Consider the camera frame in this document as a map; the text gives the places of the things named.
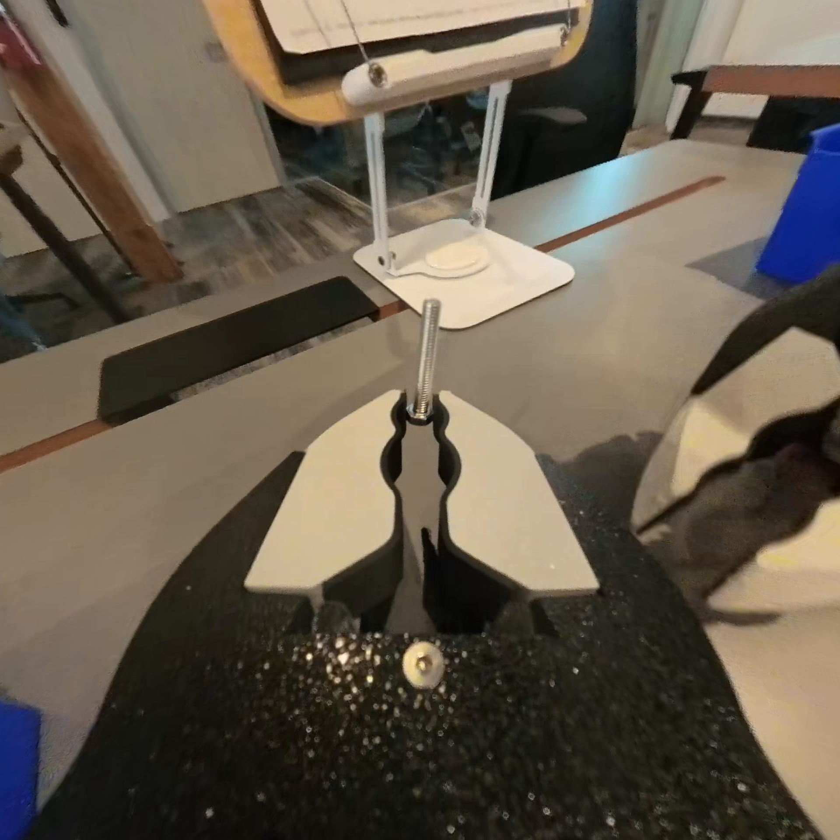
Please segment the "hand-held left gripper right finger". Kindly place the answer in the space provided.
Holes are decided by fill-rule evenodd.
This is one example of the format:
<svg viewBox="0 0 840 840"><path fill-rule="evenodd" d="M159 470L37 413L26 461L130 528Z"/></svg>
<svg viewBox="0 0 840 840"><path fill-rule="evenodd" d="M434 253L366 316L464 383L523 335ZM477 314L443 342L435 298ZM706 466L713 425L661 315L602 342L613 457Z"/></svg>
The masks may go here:
<svg viewBox="0 0 840 840"><path fill-rule="evenodd" d="M532 448L452 392L438 395L436 437L448 549L509 595L592 595L600 584Z"/></svg>

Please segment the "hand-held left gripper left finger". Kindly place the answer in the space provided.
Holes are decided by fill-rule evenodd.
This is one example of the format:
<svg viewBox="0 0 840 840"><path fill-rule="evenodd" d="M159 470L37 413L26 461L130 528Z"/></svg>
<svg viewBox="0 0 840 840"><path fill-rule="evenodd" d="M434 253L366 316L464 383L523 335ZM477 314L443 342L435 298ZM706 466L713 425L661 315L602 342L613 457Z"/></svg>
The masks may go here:
<svg viewBox="0 0 840 840"><path fill-rule="evenodd" d="M256 594L299 595L313 608L378 608L403 577L405 393L388 391L307 448L246 577Z"/></svg>

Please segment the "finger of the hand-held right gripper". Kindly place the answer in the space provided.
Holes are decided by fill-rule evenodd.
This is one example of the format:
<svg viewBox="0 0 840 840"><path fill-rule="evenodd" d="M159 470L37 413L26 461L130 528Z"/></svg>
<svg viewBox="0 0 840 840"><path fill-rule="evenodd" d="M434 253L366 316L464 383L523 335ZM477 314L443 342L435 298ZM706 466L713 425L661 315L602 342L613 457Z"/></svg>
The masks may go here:
<svg viewBox="0 0 840 840"><path fill-rule="evenodd" d="M839 502L817 510L801 532L761 549L709 597L720 613L784 614L839 602Z"/></svg>
<svg viewBox="0 0 840 840"><path fill-rule="evenodd" d="M745 456L771 424L821 410L838 393L832 341L788 329L678 410L639 481L632 529L649 529L714 468Z"/></svg>

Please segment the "long steel bolt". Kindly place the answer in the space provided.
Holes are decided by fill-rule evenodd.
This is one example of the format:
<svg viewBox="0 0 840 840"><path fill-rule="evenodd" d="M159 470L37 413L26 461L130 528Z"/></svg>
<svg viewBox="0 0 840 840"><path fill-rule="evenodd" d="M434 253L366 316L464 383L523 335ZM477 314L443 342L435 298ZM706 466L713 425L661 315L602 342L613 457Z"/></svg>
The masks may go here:
<svg viewBox="0 0 840 840"><path fill-rule="evenodd" d="M426 299L423 302L414 396L406 406L407 420L413 425L426 425L433 416L434 374L442 311L443 305L438 299Z"/></svg>

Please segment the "blue plastic bin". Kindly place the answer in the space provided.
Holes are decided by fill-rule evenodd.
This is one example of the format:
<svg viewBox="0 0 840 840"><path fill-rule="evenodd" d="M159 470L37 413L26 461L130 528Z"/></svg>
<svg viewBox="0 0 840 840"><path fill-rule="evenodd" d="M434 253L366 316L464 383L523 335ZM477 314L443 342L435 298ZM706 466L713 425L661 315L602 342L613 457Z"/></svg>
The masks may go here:
<svg viewBox="0 0 840 840"><path fill-rule="evenodd" d="M839 125L817 129L756 270L788 286L839 261Z"/></svg>
<svg viewBox="0 0 840 840"><path fill-rule="evenodd" d="M1 699L1 838L23 838L37 814L41 715Z"/></svg>

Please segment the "black rectangular mat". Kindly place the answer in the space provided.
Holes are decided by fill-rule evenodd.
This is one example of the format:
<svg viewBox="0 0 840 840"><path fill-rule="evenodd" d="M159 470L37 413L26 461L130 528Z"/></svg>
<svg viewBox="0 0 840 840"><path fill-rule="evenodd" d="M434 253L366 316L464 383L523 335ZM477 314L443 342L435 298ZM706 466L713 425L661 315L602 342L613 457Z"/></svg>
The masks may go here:
<svg viewBox="0 0 840 840"><path fill-rule="evenodd" d="M135 346L103 361L98 420L139 417L172 395L362 319L380 306L336 276Z"/></svg>

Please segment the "wooden top table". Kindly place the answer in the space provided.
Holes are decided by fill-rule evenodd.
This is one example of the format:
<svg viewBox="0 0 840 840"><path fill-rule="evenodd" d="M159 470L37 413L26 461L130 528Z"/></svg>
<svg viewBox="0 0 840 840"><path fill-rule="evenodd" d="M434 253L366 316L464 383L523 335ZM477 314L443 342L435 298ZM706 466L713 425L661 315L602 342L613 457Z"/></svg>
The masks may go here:
<svg viewBox="0 0 840 840"><path fill-rule="evenodd" d="M718 65L683 70L671 80L689 90L671 140L689 138L713 95L767 98L839 98L839 66Z"/></svg>

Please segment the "white metal stand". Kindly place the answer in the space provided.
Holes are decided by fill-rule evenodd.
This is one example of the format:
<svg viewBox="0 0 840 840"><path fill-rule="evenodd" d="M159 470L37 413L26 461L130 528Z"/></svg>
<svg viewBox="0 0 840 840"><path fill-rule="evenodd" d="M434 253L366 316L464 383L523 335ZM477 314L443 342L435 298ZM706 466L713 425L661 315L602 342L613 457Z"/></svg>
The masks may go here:
<svg viewBox="0 0 840 840"><path fill-rule="evenodd" d="M488 227L490 194L497 168L501 130L511 82L531 68L548 65L560 44L524 44L504 38L490 45L442 52L413 50L375 59L347 72L344 99L364 116L364 139L373 241L353 254L353 262L410 309L421 313L427 299L438 300L439 326L449 331L475 327L574 278L564 263ZM467 219L450 218L390 236L385 184L385 112L396 100L429 93L435 82L467 88L481 75L490 84L479 153L476 189Z"/></svg>

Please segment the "wooden board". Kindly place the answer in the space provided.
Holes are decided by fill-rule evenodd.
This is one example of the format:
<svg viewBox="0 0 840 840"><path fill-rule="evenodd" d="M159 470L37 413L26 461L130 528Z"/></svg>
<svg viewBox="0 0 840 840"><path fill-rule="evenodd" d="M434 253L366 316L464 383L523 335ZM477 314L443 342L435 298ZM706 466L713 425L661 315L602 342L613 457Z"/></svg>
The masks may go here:
<svg viewBox="0 0 840 840"><path fill-rule="evenodd" d="M515 81L562 68L580 53L588 35L595 4L583 3L564 47L552 55L551 59L522 66L517 70L488 70L473 79L460 82L429 81L418 92L391 98L383 104L366 104L361 107L347 102L341 91L340 76L325 77L299 86L287 84L253 2L205 1L203 5L231 66L258 100L294 123L325 127L361 119L374 112L389 112L449 98L497 81Z"/></svg>

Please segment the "printed instruction poster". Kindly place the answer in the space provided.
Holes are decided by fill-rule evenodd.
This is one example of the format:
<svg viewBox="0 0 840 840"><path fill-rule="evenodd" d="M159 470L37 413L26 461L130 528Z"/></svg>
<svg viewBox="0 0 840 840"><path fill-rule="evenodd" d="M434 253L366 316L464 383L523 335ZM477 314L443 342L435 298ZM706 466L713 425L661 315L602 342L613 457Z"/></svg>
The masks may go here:
<svg viewBox="0 0 840 840"><path fill-rule="evenodd" d="M460 29L552 21L583 1L258 1L268 29L288 53L310 55Z"/></svg>

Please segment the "wooden post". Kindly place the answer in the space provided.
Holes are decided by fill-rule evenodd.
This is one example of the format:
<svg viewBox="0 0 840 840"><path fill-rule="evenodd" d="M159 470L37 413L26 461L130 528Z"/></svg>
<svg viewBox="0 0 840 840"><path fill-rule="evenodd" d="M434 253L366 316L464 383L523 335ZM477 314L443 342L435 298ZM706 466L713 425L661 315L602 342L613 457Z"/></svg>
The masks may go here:
<svg viewBox="0 0 840 840"><path fill-rule="evenodd" d="M14 126L36 140L48 161L69 176L128 267L154 284L183 278L181 264L152 225L78 97L26 36L6 23L1 62Z"/></svg>

